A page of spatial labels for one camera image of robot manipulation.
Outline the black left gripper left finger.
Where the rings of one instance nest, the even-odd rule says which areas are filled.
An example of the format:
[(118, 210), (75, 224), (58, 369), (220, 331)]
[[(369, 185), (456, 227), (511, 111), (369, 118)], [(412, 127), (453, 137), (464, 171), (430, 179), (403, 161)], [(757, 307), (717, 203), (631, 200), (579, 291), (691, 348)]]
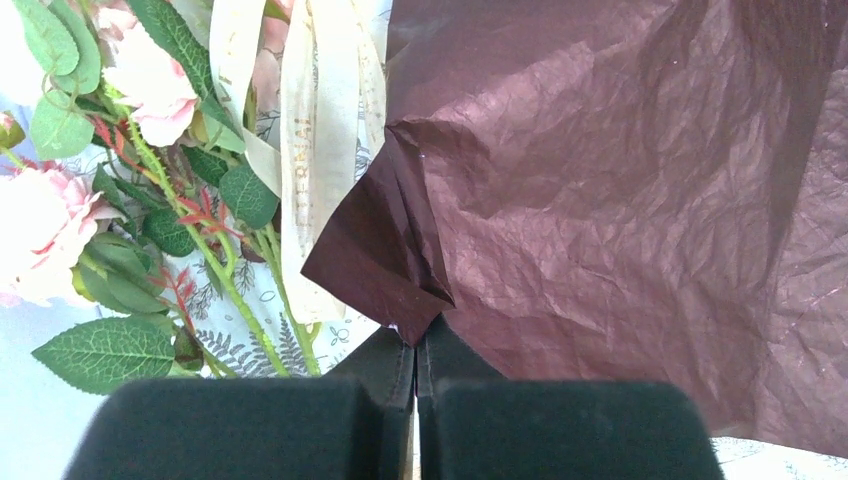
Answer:
[(94, 416), (70, 479), (398, 479), (414, 351), (375, 331), (320, 378), (127, 384)]

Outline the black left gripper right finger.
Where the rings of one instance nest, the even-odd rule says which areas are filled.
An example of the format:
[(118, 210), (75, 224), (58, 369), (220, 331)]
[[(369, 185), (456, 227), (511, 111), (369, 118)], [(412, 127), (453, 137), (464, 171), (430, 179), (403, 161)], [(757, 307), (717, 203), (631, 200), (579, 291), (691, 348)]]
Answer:
[(641, 381), (514, 381), (435, 320), (416, 346), (426, 479), (719, 479), (694, 403)]

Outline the dark maroon wrapping paper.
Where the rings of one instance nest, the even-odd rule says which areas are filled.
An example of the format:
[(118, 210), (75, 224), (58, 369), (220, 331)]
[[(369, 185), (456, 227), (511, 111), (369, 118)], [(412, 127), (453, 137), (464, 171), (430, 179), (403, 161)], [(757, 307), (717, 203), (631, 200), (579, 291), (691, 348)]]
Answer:
[(847, 453), (847, 5), (397, 1), (385, 144), (303, 274), (504, 375), (668, 381)]

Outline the pink rose stem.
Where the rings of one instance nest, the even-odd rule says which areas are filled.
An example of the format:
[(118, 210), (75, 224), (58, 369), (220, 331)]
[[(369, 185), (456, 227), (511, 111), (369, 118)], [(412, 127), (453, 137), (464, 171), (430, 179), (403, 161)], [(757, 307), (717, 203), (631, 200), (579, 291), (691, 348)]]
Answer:
[(266, 143), (254, 65), (288, 15), (249, 29), (223, 1), (5, 1), (1, 303), (98, 307), (33, 351), (74, 389), (132, 380), (311, 377), (315, 331), (282, 283), (280, 199), (246, 156)]

